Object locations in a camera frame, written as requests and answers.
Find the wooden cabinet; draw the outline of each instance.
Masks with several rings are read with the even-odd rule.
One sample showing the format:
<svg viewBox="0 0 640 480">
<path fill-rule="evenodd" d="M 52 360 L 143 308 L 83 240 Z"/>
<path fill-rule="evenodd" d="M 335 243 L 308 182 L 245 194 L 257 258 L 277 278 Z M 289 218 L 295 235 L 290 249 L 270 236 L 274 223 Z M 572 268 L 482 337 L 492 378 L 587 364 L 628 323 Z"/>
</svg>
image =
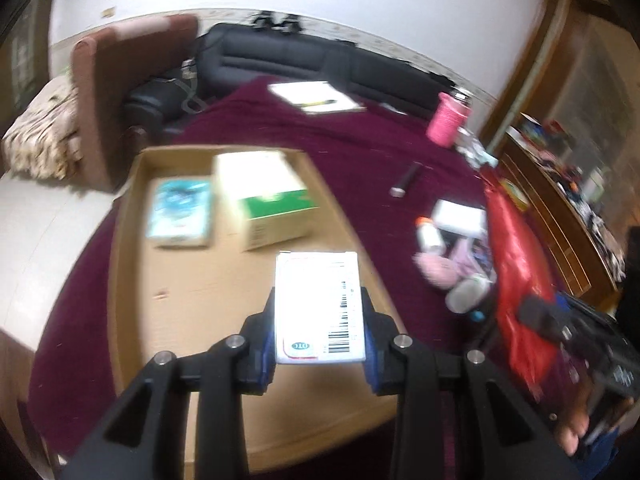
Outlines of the wooden cabinet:
<svg viewBox="0 0 640 480">
<path fill-rule="evenodd" d="M 527 196 L 536 227 L 566 290 L 599 310 L 609 310 L 618 290 L 586 226 L 556 183 L 511 137 L 498 156 L 500 172 Z"/>
</svg>

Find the pink cup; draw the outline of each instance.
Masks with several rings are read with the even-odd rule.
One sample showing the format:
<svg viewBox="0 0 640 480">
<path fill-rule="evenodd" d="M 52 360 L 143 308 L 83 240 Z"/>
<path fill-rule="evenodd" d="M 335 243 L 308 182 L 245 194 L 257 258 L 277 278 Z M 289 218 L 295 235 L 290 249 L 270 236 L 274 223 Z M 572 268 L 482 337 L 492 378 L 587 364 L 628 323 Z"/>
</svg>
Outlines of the pink cup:
<svg viewBox="0 0 640 480">
<path fill-rule="evenodd" d="M 427 126 L 427 137 L 438 146 L 450 148 L 456 142 L 458 128 L 471 113 L 471 108 L 456 101 L 449 94 L 440 92 L 440 104 Z"/>
</svg>

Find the pink toy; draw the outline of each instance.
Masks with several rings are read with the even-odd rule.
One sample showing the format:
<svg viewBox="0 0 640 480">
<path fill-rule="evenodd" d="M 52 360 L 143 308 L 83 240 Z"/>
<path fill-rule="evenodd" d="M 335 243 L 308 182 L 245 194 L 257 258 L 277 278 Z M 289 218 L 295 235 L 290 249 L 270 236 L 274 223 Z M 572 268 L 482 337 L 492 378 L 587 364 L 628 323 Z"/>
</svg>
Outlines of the pink toy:
<svg viewBox="0 0 640 480">
<path fill-rule="evenodd" d="M 427 126 L 427 137 L 438 146 L 450 148 L 456 142 L 458 127 L 469 117 L 471 108 L 445 92 L 440 92 L 439 97 L 438 109 Z"/>
<path fill-rule="evenodd" d="M 458 266 L 448 258 L 437 254 L 417 253 L 414 262 L 424 279 L 442 290 L 449 290 L 460 279 Z"/>
</svg>

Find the finger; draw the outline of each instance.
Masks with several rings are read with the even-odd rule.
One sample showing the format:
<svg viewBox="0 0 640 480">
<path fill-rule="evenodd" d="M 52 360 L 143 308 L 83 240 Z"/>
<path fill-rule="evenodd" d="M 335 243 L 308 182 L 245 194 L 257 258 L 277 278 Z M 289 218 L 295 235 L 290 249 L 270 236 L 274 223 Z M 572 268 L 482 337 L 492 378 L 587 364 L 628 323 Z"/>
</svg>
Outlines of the finger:
<svg viewBox="0 0 640 480">
<path fill-rule="evenodd" d="M 568 456 L 573 456 L 578 449 L 578 436 L 567 426 L 558 427 L 556 442 Z"/>
<path fill-rule="evenodd" d="M 586 410 L 575 410 L 569 414 L 566 424 L 571 431 L 579 438 L 582 438 L 589 429 L 589 415 L 587 415 Z"/>
</svg>

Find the red plastic bag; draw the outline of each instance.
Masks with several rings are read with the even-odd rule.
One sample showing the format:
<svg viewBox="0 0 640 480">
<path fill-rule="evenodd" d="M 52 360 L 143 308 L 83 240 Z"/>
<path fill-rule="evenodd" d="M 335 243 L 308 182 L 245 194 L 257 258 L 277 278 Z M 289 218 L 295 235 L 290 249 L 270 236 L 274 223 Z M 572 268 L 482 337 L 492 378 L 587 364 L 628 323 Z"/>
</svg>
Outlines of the red plastic bag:
<svg viewBox="0 0 640 480">
<path fill-rule="evenodd" d="M 517 312 L 527 294 L 553 302 L 553 280 L 540 241 L 502 188 L 495 171 L 484 166 L 481 176 L 489 241 L 498 275 L 498 327 L 511 370 L 524 381 L 536 400 L 540 400 L 540 383 L 555 361 L 558 348 L 521 325 Z"/>
</svg>

